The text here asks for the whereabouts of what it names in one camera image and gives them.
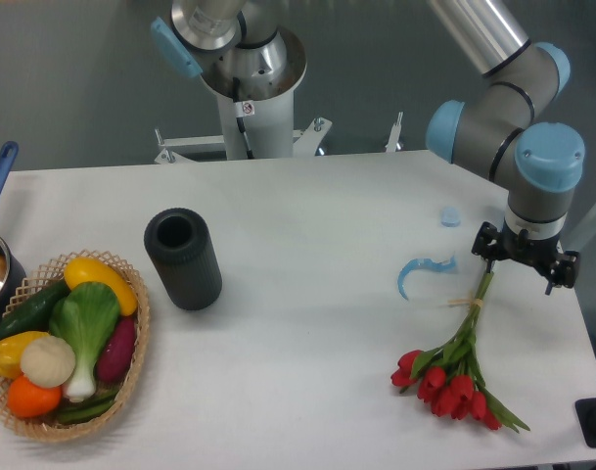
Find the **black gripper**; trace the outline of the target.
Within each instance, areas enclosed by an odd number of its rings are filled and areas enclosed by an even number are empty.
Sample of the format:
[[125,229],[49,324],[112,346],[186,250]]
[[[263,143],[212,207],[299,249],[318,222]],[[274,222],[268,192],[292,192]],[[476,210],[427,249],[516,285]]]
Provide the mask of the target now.
[[472,254],[481,257],[485,272],[491,272],[496,261],[510,259],[534,268],[548,280],[545,294],[555,288],[572,289],[579,274],[580,252],[558,252],[559,235],[532,239],[526,229],[514,232],[507,224],[499,231],[485,221],[476,235]]

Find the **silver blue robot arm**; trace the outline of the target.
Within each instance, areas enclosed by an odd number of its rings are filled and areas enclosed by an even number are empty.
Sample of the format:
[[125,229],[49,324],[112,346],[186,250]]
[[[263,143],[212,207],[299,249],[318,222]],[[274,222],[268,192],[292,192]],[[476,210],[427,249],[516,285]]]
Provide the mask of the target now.
[[[579,255],[559,240],[582,175],[580,135],[538,115],[567,84],[565,53],[532,43],[500,1],[431,5],[488,86],[473,105],[443,103],[432,116],[427,148],[445,161],[504,188],[504,223],[481,226],[473,253],[487,264],[510,259],[532,267],[550,288],[574,285]],[[302,157],[313,133],[294,135],[294,92],[306,71],[301,42],[265,1],[175,1],[154,20],[153,40],[166,61],[200,78],[215,95],[231,160]]]

